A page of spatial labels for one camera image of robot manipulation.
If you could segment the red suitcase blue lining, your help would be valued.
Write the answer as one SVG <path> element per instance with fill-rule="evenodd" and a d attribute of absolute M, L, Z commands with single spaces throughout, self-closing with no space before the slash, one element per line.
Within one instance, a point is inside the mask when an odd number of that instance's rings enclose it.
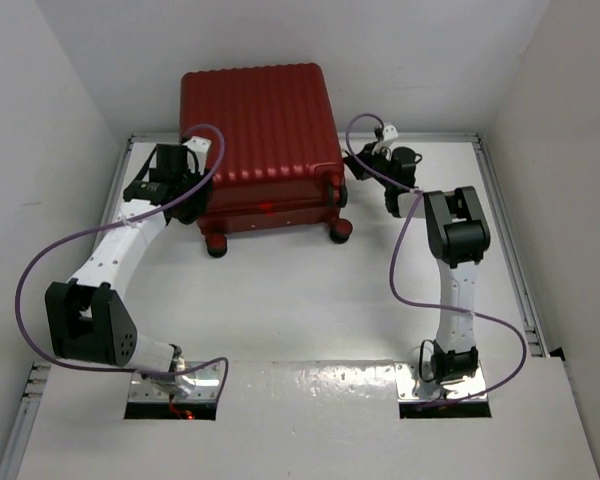
<path fill-rule="evenodd" d="M 344 161 L 328 89 L 315 63 L 188 72 L 181 79 L 179 136 L 225 139 L 225 153 L 197 219 L 210 256 L 228 235 L 323 224 L 337 244 L 352 224 Z"/>

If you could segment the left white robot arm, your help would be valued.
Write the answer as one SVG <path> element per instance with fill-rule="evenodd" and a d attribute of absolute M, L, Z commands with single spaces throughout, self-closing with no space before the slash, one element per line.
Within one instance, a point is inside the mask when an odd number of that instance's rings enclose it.
<path fill-rule="evenodd" d="M 201 137 L 156 145 L 123 191 L 117 227 L 68 281 L 48 287 L 45 306 L 57 357 L 161 375 L 178 370 L 180 349 L 139 334 L 124 297 L 169 222 L 190 224 L 201 214 L 211 188 L 201 164 L 210 149 Z"/>

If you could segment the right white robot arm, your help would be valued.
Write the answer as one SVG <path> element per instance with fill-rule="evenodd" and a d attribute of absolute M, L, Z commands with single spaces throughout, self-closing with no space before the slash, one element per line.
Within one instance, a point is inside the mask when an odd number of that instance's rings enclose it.
<path fill-rule="evenodd" d="M 475 375 L 479 353 L 474 335 L 474 287 L 478 267 L 491 243 L 490 230 L 474 187 L 451 191 L 416 186 L 422 156 L 407 147 L 388 153 L 377 142 L 344 157 L 358 180 L 372 178 L 385 188 L 385 207 L 396 218 L 422 218 L 428 248 L 440 275 L 440 312 L 432 340 L 427 383 L 444 384 Z"/>

